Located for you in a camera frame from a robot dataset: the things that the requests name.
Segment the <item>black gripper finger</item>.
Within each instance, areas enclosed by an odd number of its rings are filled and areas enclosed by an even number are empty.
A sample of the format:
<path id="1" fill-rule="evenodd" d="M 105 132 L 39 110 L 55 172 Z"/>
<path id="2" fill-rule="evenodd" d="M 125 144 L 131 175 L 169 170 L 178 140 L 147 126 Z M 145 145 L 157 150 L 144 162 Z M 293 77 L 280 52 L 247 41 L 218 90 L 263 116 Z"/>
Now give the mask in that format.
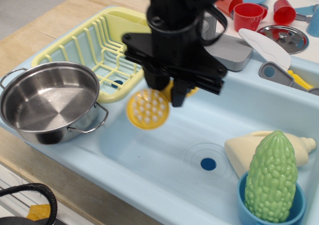
<path id="1" fill-rule="evenodd" d="M 196 86 L 182 79 L 174 79 L 171 89 L 171 104 L 174 108 L 181 107 L 187 96 L 196 92 Z"/>
<path id="2" fill-rule="evenodd" d="M 149 88 L 162 91 L 170 82 L 170 76 L 160 69 L 144 66 L 144 76 Z"/>

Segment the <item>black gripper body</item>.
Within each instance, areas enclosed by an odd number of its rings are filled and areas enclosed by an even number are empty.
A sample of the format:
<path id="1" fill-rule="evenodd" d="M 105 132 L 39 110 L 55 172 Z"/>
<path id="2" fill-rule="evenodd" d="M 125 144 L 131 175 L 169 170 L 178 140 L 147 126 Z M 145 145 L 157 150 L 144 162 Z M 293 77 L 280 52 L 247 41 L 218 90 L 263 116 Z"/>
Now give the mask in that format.
<path id="1" fill-rule="evenodd" d="M 219 94 L 227 68 L 198 42 L 151 33 L 126 33 L 122 37 L 126 59 L 162 70 L 208 92 Z"/>

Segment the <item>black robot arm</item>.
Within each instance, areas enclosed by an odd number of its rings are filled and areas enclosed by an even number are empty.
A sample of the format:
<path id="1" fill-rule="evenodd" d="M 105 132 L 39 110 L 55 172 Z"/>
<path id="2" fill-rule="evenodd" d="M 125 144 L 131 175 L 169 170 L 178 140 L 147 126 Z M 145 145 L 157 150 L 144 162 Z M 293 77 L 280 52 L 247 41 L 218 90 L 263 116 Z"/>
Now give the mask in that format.
<path id="1" fill-rule="evenodd" d="M 151 89 L 172 83 L 171 103 L 182 106 L 194 88 L 219 94 L 227 68 L 206 51 L 217 37 L 202 36 L 205 13 L 227 27 L 225 16 L 215 8 L 217 0 L 150 0 L 147 22 L 150 33 L 126 33 L 126 59 L 142 66 Z"/>

